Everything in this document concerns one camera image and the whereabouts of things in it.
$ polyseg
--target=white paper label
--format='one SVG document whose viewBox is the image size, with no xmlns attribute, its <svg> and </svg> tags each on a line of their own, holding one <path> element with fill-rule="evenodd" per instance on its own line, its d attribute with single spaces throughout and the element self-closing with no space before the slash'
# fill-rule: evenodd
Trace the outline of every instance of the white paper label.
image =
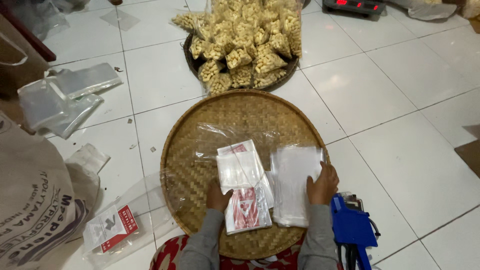
<svg viewBox="0 0 480 270">
<path fill-rule="evenodd" d="M 93 250 L 117 234 L 125 233 L 117 208 L 112 206 L 87 222 L 84 230 L 85 251 Z"/>
</svg>

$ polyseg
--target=white tile floor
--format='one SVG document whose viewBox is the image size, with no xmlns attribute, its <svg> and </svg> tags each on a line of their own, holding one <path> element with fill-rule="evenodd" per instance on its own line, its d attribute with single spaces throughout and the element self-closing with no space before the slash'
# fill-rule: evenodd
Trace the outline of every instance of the white tile floor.
<svg viewBox="0 0 480 270">
<path fill-rule="evenodd" d="M 186 33 L 168 21 L 203 8 L 204 0 L 125 0 L 118 7 L 91 0 L 66 16 L 69 29 L 45 41 L 58 67 L 108 62 L 123 70 L 124 84 L 101 94 L 105 103 L 78 131 L 66 141 L 49 138 L 65 158 L 85 143 L 112 157 L 100 173 L 99 207 L 159 170 L 170 129 L 202 98 L 180 47 Z M 115 21 L 120 11 L 140 22 L 124 31 L 100 19 Z M 369 19 L 326 14 L 312 0 L 302 11 L 301 70 L 272 93 L 307 115 L 327 143 L 339 189 L 356 193 L 377 222 L 382 236 L 368 250 L 372 264 L 474 269 L 480 179 L 454 147 L 474 140 L 463 126 L 480 123 L 480 35 L 457 15 L 424 22 L 387 11 Z M 181 233 L 157 236 L 109 269 L 146 269 L 155 248 Z M 63 268 L 90 269 L 79 251 Z"/>
</svg>

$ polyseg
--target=gray sleeve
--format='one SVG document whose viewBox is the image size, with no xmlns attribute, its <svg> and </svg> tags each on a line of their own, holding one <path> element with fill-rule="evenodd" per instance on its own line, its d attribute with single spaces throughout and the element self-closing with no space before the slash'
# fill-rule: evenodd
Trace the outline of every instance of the gray sleeve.
<svg viewBox="0 0 480 270">
<path fill-rule="evenodd" d="M 311 205 L 310 222 L 301 246 L 299 270 L 337 270 L 336 244 L 328 205 Z"/>
<path fill-rule="evenodd" d="M 220 256 L 218 255 L 218 234 L 224 214 L 208 209 L 200 231 L 188 239 L 187 245 L 180 256 L 180 270 L 218 270 Z"/>
</svg>

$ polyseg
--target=red floral fabric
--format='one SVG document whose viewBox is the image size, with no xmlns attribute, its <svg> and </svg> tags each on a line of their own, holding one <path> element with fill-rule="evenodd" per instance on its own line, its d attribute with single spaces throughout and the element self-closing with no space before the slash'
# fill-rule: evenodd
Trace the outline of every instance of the red floral fabric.
<svg viewBox="0 0 480 270">
<path fill-rule="evenodd" d="M 186 246 L 188 240 L 187 235 L 177 236 L 166 241 L 163 246 L 157 249 L 152 262 L 150 263 L 150 270 L 177 270 L 178 262 L 183 248 Z M 224 256 L 220 256 L 221 270 L 261 270 L 261 269 L 278 269 L 278 270 L 297 270 L 297 257 L 300 252 L 303 238 L 296 242 L 290 248 L 278 253 L 276 255 L 277 261 L 268 262 L 266 260 L 257 260 L 255 264 L 262 265 L 262 267 L 255 266 L 249 260 L 237 260 Z"/>
</svg>

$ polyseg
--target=woven bamboo tray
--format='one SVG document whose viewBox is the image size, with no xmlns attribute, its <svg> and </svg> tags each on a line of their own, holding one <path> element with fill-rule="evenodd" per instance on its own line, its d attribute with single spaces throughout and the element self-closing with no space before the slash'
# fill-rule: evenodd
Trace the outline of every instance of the woven bamboo tray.
<svg viewBox="0 0 480 270">
<path fill-rule="evenodd" d="M 291 103 L 258 90 L 233 90 L 205 98 L 186 111 L 170 131 L 163 147 L 160 168 L 175 175 L 174 185 L 162 182 L 167 206 L 183 231 L 196 233 L 205 216 L 208 185 L 218 177 L 216 164 L 193 162 L 197 123 L 214 123 L 237 128 L 275 131 L 280 145 L 304 144 L 322 147 L 320 135 L 308 118 Z M 256 146 L 260 156 L 269 155 Z M 185 200 L 176 211 L 181 198 Z M 220 255 L 237 259 L 258 259 L 273 256 L 298 241 L 303 228 L 271 228 L 227 236 L 220 232 Z"/>
<path fill-rule="evenodd" d="M 205 63 L 205 60 L 203 60 L 201 57 L 197 59 L 193 59 L 192 53 L 190 52 L 190 45 L 192 44 L 192 39 L 193 39 L 193 33 L 190 33 L 185 40 L 185 43 L 182 45 L 183 46 L 183 52 L 185 53 L 185 59 L 187 60 L 188 66 L 190 67 L 190 70 L 195 74 L 195 77 L 198 78 L 198 69 L 200 68 L 201 65 Z M 278 79 L 276 82 L 272 83 L 271 85 L 262 88 L 262 91 L 273 91 L 280 86 L 282 86 L 284 83 L 286 83 L 290 77 L 293 75 L 295 70 L 297 69 L 297 64 L 299 61 L 298 56 L 292 55 L 292 59 L 288 59 L 286 57 L 283 57 L 282 55 L 279 55 L 285 62 L 287 62 L 287 65 L 283 67 L 285 71 L 287 72 L 285 76 L 281 77 Z M 227 71 L 227 61 L 222 59 L 220 62 L 222 62 L 225 65 L 225 68 L 222 69 L 220 72 L 226 72 Z"/>
</svg>

